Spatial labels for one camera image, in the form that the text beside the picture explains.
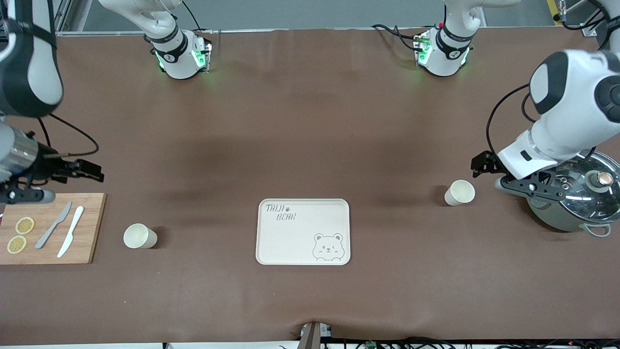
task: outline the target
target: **robotic arm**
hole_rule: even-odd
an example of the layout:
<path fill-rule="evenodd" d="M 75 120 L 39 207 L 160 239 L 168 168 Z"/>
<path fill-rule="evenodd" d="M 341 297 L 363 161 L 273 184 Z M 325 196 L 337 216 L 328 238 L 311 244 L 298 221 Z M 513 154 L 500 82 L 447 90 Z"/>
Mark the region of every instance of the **robotic arm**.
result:
<path fill-rule="evenodd" d="M 472 159 L 471 168 L 474 177 L 506 173 L 499 190 L 561 201 L 563 190 L 549 182 L 554 168 L 620 133 L 620 55 L 554 53 L 534 71 L 529 91 L 540 119 L 498 154 Z"/>
<path fill-rule="evenodd" d="M 50 202 L 54 193 L 31 188 L 34 180 L 66 183 L 69 177 L 103 181 L 101 167 L 84 160 L 64 161 L 38 143 L 32 132 L 4 123 L 6 115 L 43 117 L 63 98 L 56 65 L 51 0 L 0 0 L 7 47 L 0 52 L 0 202 Z"/>
<path fill-rule="evenodd" d="M 418 65 L 438 76 L 456 73 L 469 53 L 469 44 L 481 24 L 481 7 L 509 7 L 521 0 L 443 0 L 446 17 L 443 26 L 414 38 L 419 48 Z"/>
<path fill-rule="evenodd" d="M 155 48 L 160 68 L 171 78 L 187 79 L 208 71 L 211 42 L 190 30 L 180 30 L 169 12 L 182 0 L 99 0 L 110 11 L 132 21 Z"/>

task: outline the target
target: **pot lid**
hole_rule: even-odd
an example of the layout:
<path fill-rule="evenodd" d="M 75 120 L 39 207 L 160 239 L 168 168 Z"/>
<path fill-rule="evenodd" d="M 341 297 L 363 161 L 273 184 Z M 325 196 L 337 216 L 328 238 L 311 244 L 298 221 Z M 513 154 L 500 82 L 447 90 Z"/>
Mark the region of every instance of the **pot lid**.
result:
<path fill-rule="evenodd" d="M 578 218 L 594 224 L 620 219 L 620 166 L 607 155 L 593 152 L 581 163 L 559 165 L 552 185 L 566 190 L 560 203 Z"/>

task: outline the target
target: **brown table cover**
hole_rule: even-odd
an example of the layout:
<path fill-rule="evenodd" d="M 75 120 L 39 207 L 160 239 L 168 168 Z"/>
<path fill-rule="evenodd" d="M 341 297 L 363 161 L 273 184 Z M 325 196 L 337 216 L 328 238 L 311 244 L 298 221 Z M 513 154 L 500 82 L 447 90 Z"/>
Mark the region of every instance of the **brown table cover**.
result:
<path fill-rule="evenodd" d="M 0 268 L 0 344 L 285 340 L 311 320 L 355 338 L 620 337 L 620 226 L 556 232 L 495 190 L 497 175 L 469 171 L 495 103 L 594 39 L 482 29 L 467 65 L 437 78 L 385 32 L 212 38 L 211 73 L 186 81 L 161 73 L 141 37 L 59 39 L 56 113 L 99 141 L 89 159 L 106 177 L 52 188 L 108 200 L 92 264 Z M 497 149 L 529 127 L 521 96 L 495 117 Z M 58 150 L 91 148 L 46 124 Z M 619 145 L 599 149 L 618 159 Z M 477 196 L 445 207 L 456 179 Z M 268 197 L 347 200 L 349 264 L 260 265 Z M 155 248 L 124 246 L 136 222 L 159 232 Z"/>

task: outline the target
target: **cooking pot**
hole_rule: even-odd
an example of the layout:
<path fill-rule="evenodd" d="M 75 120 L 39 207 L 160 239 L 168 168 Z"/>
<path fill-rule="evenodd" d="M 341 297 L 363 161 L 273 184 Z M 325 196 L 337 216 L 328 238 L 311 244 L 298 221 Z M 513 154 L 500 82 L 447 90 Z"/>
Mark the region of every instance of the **cooking pot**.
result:
<path fill-rule="evenodd" d="M 600 152 L 581 162 L 567 161 L 556 168 L 551 185 L 566 190 L 564 200 L 527 198 L 532 211 L 546 224 L 566 232 L 584 230 L 596 237 L 611 233 L 620 219 L 620 166 Z M 598 234 L 594 228 L 604 229 Z"/>

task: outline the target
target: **bear illustration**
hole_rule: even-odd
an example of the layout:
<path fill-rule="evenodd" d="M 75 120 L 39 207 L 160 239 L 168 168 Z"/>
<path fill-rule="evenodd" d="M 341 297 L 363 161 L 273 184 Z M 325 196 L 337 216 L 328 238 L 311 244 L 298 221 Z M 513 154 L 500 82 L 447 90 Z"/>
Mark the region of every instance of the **bear illustration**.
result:
<path fill-rule="evenodd" d="M 340 234 L 326 237 L 319 233 L 314 236 L 314 241 L 312 254 L 317 261 L 340 261 L 345 256 L 345 249 L 342 247 L 342 235 Z"/>

